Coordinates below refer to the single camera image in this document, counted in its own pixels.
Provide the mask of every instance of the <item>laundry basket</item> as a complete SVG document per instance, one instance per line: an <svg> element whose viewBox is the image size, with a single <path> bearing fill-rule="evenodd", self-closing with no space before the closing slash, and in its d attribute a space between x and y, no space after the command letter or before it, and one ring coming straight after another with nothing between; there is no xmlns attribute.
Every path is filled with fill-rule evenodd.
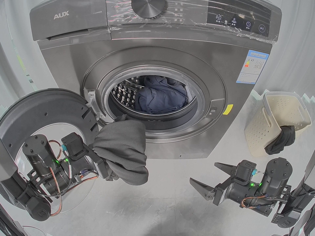
<svg viewBox="0 0 315 236"><path fill-rule="evenodd" d="M281 133L281 126L294 125L297 137L311 124L310 115L296 93L266 92L245 128L250 153L256 157L267 155L265 147Z"/></svg>

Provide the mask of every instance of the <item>qr code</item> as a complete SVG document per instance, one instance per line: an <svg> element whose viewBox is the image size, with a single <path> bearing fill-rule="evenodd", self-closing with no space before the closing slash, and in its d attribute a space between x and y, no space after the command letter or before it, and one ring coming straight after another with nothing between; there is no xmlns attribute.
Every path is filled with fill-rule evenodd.
<svg viewBox="0 0 315 236"><path fill-rule="evenodd" d="M262 69L264 64L265 64L264 60L257 60L255 65L254 65L254 69Z"/></svg>

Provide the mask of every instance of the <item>play pause button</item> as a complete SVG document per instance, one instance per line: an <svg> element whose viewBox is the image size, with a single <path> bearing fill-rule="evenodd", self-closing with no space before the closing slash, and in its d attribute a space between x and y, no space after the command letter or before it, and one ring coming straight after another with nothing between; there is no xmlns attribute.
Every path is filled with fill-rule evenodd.
<svg viewBox="0 0 315 236"><path fill-rule="evenodd" d="M266 30L266 27L265 27L264 25L260 25L260 26L259 26L259 31L260 31L261 33L265 32L265 30Z"/></svg>

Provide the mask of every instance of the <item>black garment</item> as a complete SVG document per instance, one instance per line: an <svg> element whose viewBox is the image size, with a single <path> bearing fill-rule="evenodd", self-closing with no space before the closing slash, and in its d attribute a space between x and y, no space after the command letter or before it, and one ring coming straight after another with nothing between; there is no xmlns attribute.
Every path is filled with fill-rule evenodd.
<svg viewBox="0 0 315 236"><path fill-rule="evenodd" d="M172 86L167 79L148 75L144 78L145 88L136 93L135 109L149 114L164 114L183 107L187 92L182 85Z"/></svg>
<svg viewBox="0 0 315 236"><path fill-rule="evenodd" d="M268 155L280 153L285 146L290 146L295 141L294 126L281 126L280 128L280 135L265 147Z"/></svg>
<svg viewBox="0 0 315 236"><path fill-rule="evenodd" d="M149 176L144 154L146 128L138 120L126 119L123 115L104 126L94 140L93 150L104 159L111 179L120 177L128 184L142 185Z"/></svg>

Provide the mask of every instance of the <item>blue clothing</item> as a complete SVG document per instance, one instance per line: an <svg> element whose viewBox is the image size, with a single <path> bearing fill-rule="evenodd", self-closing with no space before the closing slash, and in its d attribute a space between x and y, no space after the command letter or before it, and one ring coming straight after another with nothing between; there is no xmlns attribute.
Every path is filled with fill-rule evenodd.
<svg viewBox="0 0 315 236"><path fill-rule="evenodd" d="M149 114L164 114L182 108L187 101L187 91L182 85L172 86L167 79L147 75L143 89L136 93L135 110Z"/></svg>

